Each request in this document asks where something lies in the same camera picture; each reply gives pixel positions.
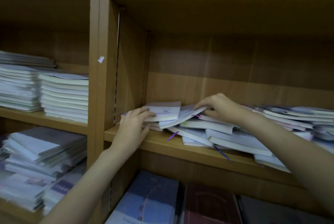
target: white sticker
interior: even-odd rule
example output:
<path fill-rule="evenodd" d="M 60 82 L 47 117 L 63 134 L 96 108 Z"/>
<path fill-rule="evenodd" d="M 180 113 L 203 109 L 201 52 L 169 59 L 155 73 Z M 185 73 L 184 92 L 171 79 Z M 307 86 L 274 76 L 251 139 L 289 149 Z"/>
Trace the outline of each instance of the white sticker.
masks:
<path fill-rule="evenodd" d="M 104 56 L 101 56 L 99 59 L 98 59 L 98 62 L 102 63 L 104 60 Z"/>

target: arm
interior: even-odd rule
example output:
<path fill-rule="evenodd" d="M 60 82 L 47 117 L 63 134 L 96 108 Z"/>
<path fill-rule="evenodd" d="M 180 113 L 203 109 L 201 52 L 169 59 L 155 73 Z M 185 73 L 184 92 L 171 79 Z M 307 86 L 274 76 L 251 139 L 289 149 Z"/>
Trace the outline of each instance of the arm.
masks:
<path fill-rule="evenodd" d="M 210 105 L 206 115 L 240 126 L 261 141 L 334 214 L 334 154 L 275 124 L 262 114 L 246 110 L 223 94 L 199 102 Z"/>
<path fill-rule="evenodd" d="M 149 128 L 142 131 L 142 124 L 148 116 L 155 116 L 155 113 L 147 108 L 128 112 L 111 147 L 101 153 L 81 180 L 40 224 L 87 223 L 111 179 L 146 137 Z"/>

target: hand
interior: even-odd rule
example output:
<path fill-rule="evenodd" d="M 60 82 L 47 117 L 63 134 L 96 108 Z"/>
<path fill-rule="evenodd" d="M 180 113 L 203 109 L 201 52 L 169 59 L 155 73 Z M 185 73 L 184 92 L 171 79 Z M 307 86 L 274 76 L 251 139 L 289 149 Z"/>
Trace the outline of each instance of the hand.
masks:
<path fill-rule="evenodd" d="M 122 153 L 126 157 L 130 157 L 142 141 L 147 136 L 149 126 L 142 130 L 142 125 L 145 119 L 149 116 L 156 116 L 154 112 L 149 111 L 149 108 L 138 108 L 129 111 L 123 119 L 121 119 L 120 127 L 113 140 L 111 149 Z"/>
<path fill-rule="evenodd" d="M 221 93 L 209 96 L 198 102 L 195 105 L 194 110 L 205 105 L 209 105 L 214 108 L 214 110 L 205 110 L 205 115 L 232 125 L 239 125 L 242 118 L 248 112 L 240 104 L 233 102 L 231 99 Z"/>

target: maroon book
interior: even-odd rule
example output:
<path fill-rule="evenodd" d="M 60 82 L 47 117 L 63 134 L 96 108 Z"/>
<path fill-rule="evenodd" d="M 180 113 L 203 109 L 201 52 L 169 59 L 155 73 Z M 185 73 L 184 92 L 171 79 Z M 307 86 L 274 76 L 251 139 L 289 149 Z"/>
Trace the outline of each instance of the maroon book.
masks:
<path fill-rule="evenodd" d="M 235 196 L 225 190 L 187 184 L 184 224 L 242 224 Z"/>

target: purple ribbon bookmark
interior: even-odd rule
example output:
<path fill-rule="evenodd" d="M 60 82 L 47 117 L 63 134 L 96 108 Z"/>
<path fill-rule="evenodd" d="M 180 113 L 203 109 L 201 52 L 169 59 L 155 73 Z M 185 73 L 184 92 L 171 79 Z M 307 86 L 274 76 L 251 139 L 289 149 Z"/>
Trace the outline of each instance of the purple ribbon bookmark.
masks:
<path fill-rule="evenodd" d="M 216 148 L 216 150 L 218 150 L 219 153 L 221 153 L 223 156 L 225 156 L 226 159 L 228 159 L 229 161 L 231 161 L 226 154 L 224 154 L 222 151 L 220 151 L 219 148 L 217 148 L 216 146 L 214 146 L 214 147 Z"/>
<path fill-rule="evenodd" d="M 170 141 L 175 135 L 178 134 L 179 131 L 177 131 L 176 133 L 174 133 L 171 137 L 169 137 L 169 139 L 167 141 Z"/>

